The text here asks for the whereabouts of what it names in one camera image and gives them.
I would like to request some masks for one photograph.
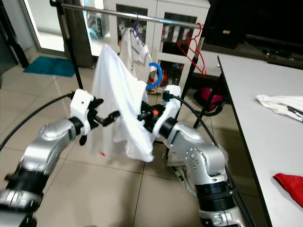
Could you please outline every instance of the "black cable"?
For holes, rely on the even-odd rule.
[[[8,134],[8,136],[7,136],[7,137],[4,139],[4,141],[0,144],[0,152],[1,152],[1,150],[4,148],[4,145],[8,142],[8,140],[14,135],[14,133],[15,133],[22,125],[24,125],[30,118],[32,118],[33,116],[35,116],[38,112],[40,112],[40,111],[43,110],[44,108],[48,107],[49,105],[51,105],[51,104],[53,104],[53,103],[55,103],[55,102],[57,102],[57,101],[59,101],[59,100],[65,98],[65,97],[70,97],[70,98],[72,98],[74,94],[75,94],[75,93],[72,92],[72,93],[63,95],[63,96],[61,96],[61,97],[59,97],[59,98],[56,98],[56,99],[54,99],[54,100],[52,100],[52,101],[46,103],[45,105],[41,106],[39,109],[33,111],[29,116],[27,116],[22,122],[20,122],[20,123],[19,123],[19,124],[18,124],[18,125],[17,125],[9,134]]]
[[[171,94],[166,94],[167,98],[174,98],[179,100],[180,102],[182,102],[187,108],[189,108],[191,110],[191,112],[196,116],[196,118],[200,121],[200,123],[202,124],[202,126],[204,127],[205,131],[207,132],[208,136],[210,137],[210,139],[212,140],[212,142],[214,143],[215,146],[219,147],[218,143],[216,142],[214,136],[211,134],[211,132],[209,131],[208,127],[205,125],[204,121],[202,120],[202,118],[197,114],[197,112],[194,110],[193,107],[190,106],[190,104],[188,104],[186,101],[184,101],[183,99],[181,99],[178,96],[174,96]],[[232,178],[232,176],[230,175],[227,166],[225,165],[225,172],[227,175],[227,179],[228,179],[228,183],[229,183],[229,187],[231,190],[233,190],[234,192],[234,199],[236,200],[239,209],[241,210],[242,214],[244,215],[244,218],[246,219],[246,221],[248,222],[249,226],[251,227],[257,227],[246,203],[243,201],[243,198],[241,196],[241,194],[238,192],[238,190],[235,187],[235,182]]]

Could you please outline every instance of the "wall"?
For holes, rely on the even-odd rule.
[[[61,34],[57,10],[49,0],[27,0],[38,31]]]
[[[35,45],[19,0],[2,0],[18,41],[25,51]]]

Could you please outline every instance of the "clothes rack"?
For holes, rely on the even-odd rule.
[[[50,5],[52,7],[57,8],[58,13],[60,15],[60,18],[62,20],[62,25],[63,25],[63,34],[62,35],[63,35],[64,41],[67,45],[68,51],[70,53],[71,62],[73,64],[75,74],[76,74],[76,78],[77,78],[77,82],[78,82],[78,85],[79,85],[80,89],[83,89],[83,85],[82,85],[80,73],[79,73],[79,70],[78,70],[78,65],[77,65],[77,62],[76,62],[75,54],[74,54],[74,51],[73,51],[70,32],[69,32],[69,29],[68,29],[68,24],[66,22],[66,18],[65,18],[63,9],[85,10],[85,11],[88,11],[88,12],[95,12],[95,13],[100,13],[100,14],[109,14],[109,15],[113,15],[113,16],[117,16],[117,17],[140,19],[140,20],[143,20],[143,21],[151,21],[151,22],[162,23],[162,24],[167,24],[167,25],[176,25],[176,26],[182,26],[182,27],[186,27],[186,28],[196,28],[196,29],[200,28],[200,26],[198,24],[193,24],[193,23],[188,23],[188,22],[182,22],[182,21],[176,21],[176,20],[166,20],[166,19],[162,19],[162,18],[137,15],[137,14],[133,14],[133,13],[117,12],[117,11],[112,11],[112,10],[107,10],[107,9],[96,9],[96,8],[92,8],[92,7],[83,7],[83,6],[77,6],[77,5],[71,5],[71,4],[56,2],[56,1],[53,1],[53,0],[50,0],[49,2],[50,2]],[[203,40],[204,40],[203,38],[201,38],[199,40],[198,48],[200,48],[200,49],[202,47]]]

